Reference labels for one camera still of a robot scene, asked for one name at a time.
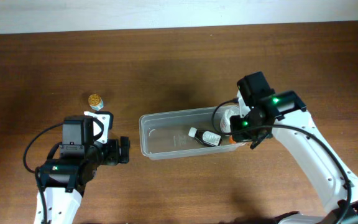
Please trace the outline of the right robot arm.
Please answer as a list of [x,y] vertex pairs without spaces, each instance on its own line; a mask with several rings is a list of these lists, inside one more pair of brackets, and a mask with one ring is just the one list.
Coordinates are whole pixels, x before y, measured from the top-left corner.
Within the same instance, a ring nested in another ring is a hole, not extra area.
[[262,72],[237,82],[239,114],[230,118],[235,142],[256,148],[275,138],[296,160],[323,204],[326,215],[289,212],[269,223],[358,223],[358,176],[345,165],[316,127],[294,91],[276,93]]

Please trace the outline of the orange white tube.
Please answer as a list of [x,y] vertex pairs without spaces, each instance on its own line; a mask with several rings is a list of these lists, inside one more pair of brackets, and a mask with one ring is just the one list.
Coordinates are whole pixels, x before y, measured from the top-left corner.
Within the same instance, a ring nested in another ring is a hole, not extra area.
[[230,144],[236,144],[236,142],[232,136],[229,137],[229,142],[230,142]]

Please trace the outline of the clear plastic container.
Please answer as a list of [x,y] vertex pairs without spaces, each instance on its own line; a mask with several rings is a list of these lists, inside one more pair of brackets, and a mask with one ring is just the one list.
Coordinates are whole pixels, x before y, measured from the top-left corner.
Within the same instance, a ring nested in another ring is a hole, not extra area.
[[230,144],[229,136],[223,136],[220,146],[207,147],[188,135],[191,127],[213,131],[219,126],[224,110],[230,107],[222,106],[215,114],[214,108],[209,107],[141,116],[139,134],[142,154],[151,160],[161,160],[235,151],[245,143]]

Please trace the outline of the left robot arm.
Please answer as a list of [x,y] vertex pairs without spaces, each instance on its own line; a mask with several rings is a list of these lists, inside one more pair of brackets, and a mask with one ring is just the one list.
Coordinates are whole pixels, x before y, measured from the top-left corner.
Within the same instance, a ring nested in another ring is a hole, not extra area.
[[56,144],[43,165],[35,169],[38,188],[34,223],[73,223],[85,194],[86,184],[99,166],[129,162],[128,137],[105,143]]

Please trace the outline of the dark brown syrup bottle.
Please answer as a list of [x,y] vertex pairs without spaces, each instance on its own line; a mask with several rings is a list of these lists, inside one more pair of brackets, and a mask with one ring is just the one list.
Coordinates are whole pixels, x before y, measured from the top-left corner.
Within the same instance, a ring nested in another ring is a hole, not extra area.
[[188,132],[189,137],[193,138],[198,143],[207,147],[217,147],[222,143],[222,136],[208,130],[199,130],[191,127]]

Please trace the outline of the small jar gold lid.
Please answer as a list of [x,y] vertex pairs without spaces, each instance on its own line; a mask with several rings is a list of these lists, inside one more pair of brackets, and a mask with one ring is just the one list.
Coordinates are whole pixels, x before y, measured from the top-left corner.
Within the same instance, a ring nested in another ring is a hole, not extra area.
[[92,94],[88,97],[89,106],[96,111],[101,110],[104,107],[104,101],[98,94]]

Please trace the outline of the white spray bottle clear cap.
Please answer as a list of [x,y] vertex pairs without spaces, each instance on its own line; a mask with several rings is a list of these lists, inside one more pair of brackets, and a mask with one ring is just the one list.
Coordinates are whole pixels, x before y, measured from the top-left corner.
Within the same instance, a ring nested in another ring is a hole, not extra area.
[[231,116],[239,115],[239,108],[237,106],[232,106],[228,109],[224,110],[224,113],[221,117],[219,127],[222,133],[230,133],[231,132]]

